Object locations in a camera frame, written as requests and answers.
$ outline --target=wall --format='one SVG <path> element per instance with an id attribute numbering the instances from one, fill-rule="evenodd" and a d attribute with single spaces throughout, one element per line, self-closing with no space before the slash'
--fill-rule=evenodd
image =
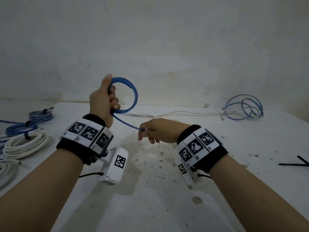
<path id="1" fill-rule="evenodd" d="M 112 73 L 141 105 L 222 107 L 250 93 L 309 120 L 308 3 L 2 0 L 0 97 L 87 101 Z"/>

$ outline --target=blue cable held in hand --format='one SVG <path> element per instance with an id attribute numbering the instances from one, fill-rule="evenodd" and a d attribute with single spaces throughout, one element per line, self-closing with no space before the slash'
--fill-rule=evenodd
<path id="1" fill-rule="evenodd" d="M 52 109 L 54 107 L 44 109 L 43 111 L 33 111 L 28 114 L 29 121 L 22 123 L 22 122 L 13 122 L 13 121 L 6 121 L 0 120 L 0 123 L 6 124 L 14 124 L 5 130 L 6 137 L 17 136 L 23 134 L 25 132 L 30 132 L 33 130 L 38 129 L 37 124 L 46 122 L 52 119 Z"/>
<path id="2" fill-rule="evenodd" d="M 244 98 L 241 102 L 234 102 L 234 103 L 229 104 L 230 101 L 231 101 L 232 99 L 234 99 L 234 98 L 236 98 L 236 97 L 239 97 L 239 96 L 249 96 L 249 97 L 254 98 L 255 101 L 254 101 L 253 99 L 251 99 L 251 98 Z M 248 103 L 245 103 L 245 102 L 244 102 L 245 100 L 249 100 L 249 101 L 253 102 L 253 103 L 257 106 L 257 109 L 259 110 L 259 114 L 255 113 L 255 112 L 253 111 L 253 109 L 252 109 L 253 107 L 250 106 Z M 245 117 L 237 119 L 237 118 L 230 117 L 230 116 L 228 115 L 226 109 L 227 109 L 229 106 L 234 105 L 234 104 L 240 104 L 240 105 L 241 105 L 241 108 L 242 108 L 243 112 L 246 114 Z M 245 111 L 246 108 L 250 108 L 250 113 L 249 113 L 249 114 Z M 232 119 L 232 120 L 245 120 L 245 119 L 247 119 L 247 118 L 261 118 L 261 117 L 264 116 L 264 113 L 263 113 L 263 106 L 262 106 L 261 102 L 260 102 L 256 97 L 254 97 L 254 96 L 252 96 L 252 95 L 250 95 L 250 94 L 238 94 L 238 95 L 232 97 L 229 101 L 227 101 L 225 107 L 224 107 L 222 110 L 224 110 L 225 115 L 226 115 L 227 117 L 229 117 L 230 119 Z"/>
<path id="3" fill-rule="evenodd" d="M 131 125 L 131 124 L 128 124 L 127 122 L 124 122 L 123 120 L 121 120 L 121 119 L 119 119 L 118 117 L 115 116 L 114 113 L 116 113 L 116 114 L 123 114 L 123 113 L 127 113 L 127 112 L 129 112 L 130 110 L 132 110 L 132 109 L 135 107 L 135 105 L 137 104 L 138 94 L 137 94 L 137 89 L 135 88 L 135 86 L 134 86 L 129 80 L 127 80 L 127 79 L 125 79 L 125 78 L 122 78 L 122 77 L 114 77 L 114 78 L 112 79 L 112 81 L 111 81 L 111 85 L 114 84 L 114 83 L 122 83 L 122 84 L 128 86 L 130 89 L 133 90 L 135 98 L 134 98 L 133 105 L 132 105 L 130 108 L 126 109 L 126 110 L 122 110 L 122 109 L 118 109 L 118 110 L 111 109 L 111 114 L 112 114 L 112 116 L 113 116 L 115 119 L 119 120 L 120 122 L 124 123 L 124 124 L 127 125 L 127 126 L 130 126 L 130 127 L 134 128 L 134 129 L 138 129 L 138 130 L 145 131 L 145 129 L 141 129 L 141 128 L 135 127 L 135 126 L 133 126 L 133 125 Z"/>

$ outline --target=table surface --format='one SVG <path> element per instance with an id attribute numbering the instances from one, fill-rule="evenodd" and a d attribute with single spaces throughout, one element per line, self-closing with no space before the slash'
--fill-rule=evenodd
<path id="1" fill-rule="evenodd" d="M 43 109 L 48 103 L 2 101 L 7 109 L 2 119 L 25 121 L 29 111 Z M 51 136 L 42 151 L 24 159 L 16 178 L 0 189 L 2 196 L 55 150 L 59 136 L 77 118 L 88 112 L 89 104 L 58 103 L 54 119 L 40 125 Z M 132 113 L 159 115 L 172 111 L 200 113 L 220 109 L 136 106 Z M 150 118 L 117 115 L 139 126 Z M 309 124 L 279 111 L 265 111 L 258 120 L 233 121 L 220 116 L 173 115 L 165 118 L 199 124 L 211 131 L 229 151 L 229 155 L 270 186 L 288 203 L 309 219 L 309 168 L 279 166 L 279 163 L 302 163 L 297 155 L 309 160 Z M 7 125 L 1 124 L 0 131 Z M 52 231 L 244 231 L 214 182 L 201 178 L 187 188 L 175 167 L 175 145 L 138 141 L 137 130 L 117 120 L 111 127 L 114 139 L 110 148 L 123 147 L 129 160 L 119 185 L 108 186 L 92 175 L 77 181 Z M 82 174 L 98 172 L 102 163 L 85 166 Z M 203 203 L 195 204 L 199 196 Z"/>

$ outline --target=black cord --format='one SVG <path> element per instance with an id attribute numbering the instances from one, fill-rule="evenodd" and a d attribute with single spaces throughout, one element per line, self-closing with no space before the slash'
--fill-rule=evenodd
<path id="1" fill-rule="evenodd" d="M 98 173 L 90 173 L 90 174 L 81 175 L 78 178 L 83 178 L 83 177 L 90 176 L 90 175 L 101 175 L 101 176 L 103 176 L 103 174 L 104 173 L 100 173 L 100 172 L 98 172 Z"/>
<path id="2" fill-rule="evenodd" d="M 199 177 L 207 177 L 207 178 L 210 178 L 212 179 L 210 176 L 207 176 L 207 175 L 204 175 L 204 174 L 198 174 Z"/>

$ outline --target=person's left hand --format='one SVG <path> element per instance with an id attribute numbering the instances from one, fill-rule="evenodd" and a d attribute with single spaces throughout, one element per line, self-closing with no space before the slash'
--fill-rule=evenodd
<path id="1" fill-rule="evenodd" d="M 92 92 L 90 95 L 90 114 L 97 115 L 102 118 L 106 123 L 107 128 L 110 128 L 113 124 L 113 116 L 110 114 L 110 109 L 120 109 L 118 104 L 119 99 L 116 98 L 116 87 L 110 87 L 110 94 L 108 94 L 108 88 L 112 81 L 113 76 L 108 74 L 102 80 L 100 88 Z"/>

